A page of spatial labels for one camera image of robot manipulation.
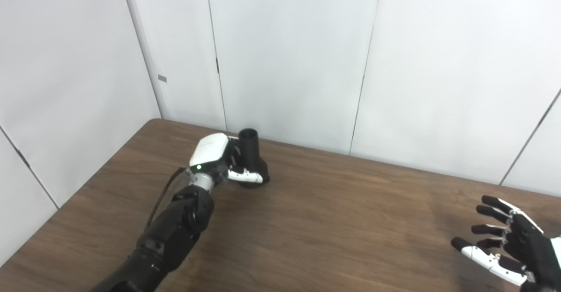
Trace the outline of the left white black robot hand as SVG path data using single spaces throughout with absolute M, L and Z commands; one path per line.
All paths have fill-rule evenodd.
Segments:
M 192 174 L 206 174 L 214 184 L 233 180 L 245 188 L 269 182 L 268 166 L 260 156 L 259 137 L 254 129 L 239 136 L 215 133 L 202 138 L 189 160 Z

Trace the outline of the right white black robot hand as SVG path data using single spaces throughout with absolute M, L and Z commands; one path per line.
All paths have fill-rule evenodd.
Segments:
M 487 235 L 476 244 L 455 237 L 451 246 L 491 274 L 518 286 L 522 292 L 558 292 L 561 289 L 560 237 L 547 236 L 521 208 L 484 195 L 477 213 L 495 218 L 500 225 L 477 224 L 476 235 Z

